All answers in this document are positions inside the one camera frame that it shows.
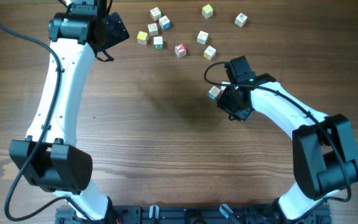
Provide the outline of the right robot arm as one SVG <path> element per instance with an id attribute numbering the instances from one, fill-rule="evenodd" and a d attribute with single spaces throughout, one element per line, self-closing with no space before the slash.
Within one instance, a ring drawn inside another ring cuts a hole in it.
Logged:
<path id="1" fill-rule="evenodd" d="M 265 73 L 256 75 L 245 56 L 224 62 L 228 82 L 213 83 L 218 108 L 229 120 L 246 121 L 253 112 L 271 119 L 292 141 L 295 183 L 271 205 L 251 205 L 236 218 L 226 204 L 220 213 L 233 223 L 323 223 L 327 201 L 348 202 L 358 182 L 358 148 L 350 121 L 329 116 L 291 96 Z"/>

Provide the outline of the blue edged picture block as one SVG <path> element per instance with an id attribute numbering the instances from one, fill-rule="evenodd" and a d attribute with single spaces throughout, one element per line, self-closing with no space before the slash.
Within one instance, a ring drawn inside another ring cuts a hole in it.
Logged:
<path id="1" fill-rule="evenodd" d="M 208 96 L 213 100 L 217 100 L 220 94 L 221 94 L 221 89 L 216 86 L 212 86 L 210 91 L 208 92 Z"/>

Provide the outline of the plain wooden picture block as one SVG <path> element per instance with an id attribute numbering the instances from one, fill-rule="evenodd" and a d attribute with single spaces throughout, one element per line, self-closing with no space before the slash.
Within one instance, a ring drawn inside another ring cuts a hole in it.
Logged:
<path id="1" fill-rule="evenodd" d="M 158 35 L 158 26 L 156 23 L 149 24 L 148 26 L 150 36 Z"/>

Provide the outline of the red edged wooden block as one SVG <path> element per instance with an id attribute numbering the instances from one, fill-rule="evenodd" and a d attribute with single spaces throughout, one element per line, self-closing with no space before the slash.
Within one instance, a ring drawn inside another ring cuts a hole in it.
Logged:
<path id="1" fill-rule="evenodd" d="M 231 84 L 231 83 L 229 83 L 229 82 L 222 82 L 222 86 L 221 86 L 221 90 L 222 90 L 222 91 L 225 90 L 226 84 L 228 85 L 228 84 Z"/>

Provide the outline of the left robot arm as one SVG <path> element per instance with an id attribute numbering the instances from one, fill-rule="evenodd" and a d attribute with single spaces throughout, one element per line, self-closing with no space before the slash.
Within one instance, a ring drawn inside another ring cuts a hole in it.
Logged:
<path id="1" fill-rule="evenodd" d="M 13 140 L 9 155 L 18 178 L 66 201 L 85 223 L 119 223 L 109 197 L 91 179 L 93 161 L 76 146 L 76 123 L 87 76 L 98 53 L 128 39 L 109 1 L 67 1 L 50 21 L 47 78 L 37 114 L 24 140 Z"/>

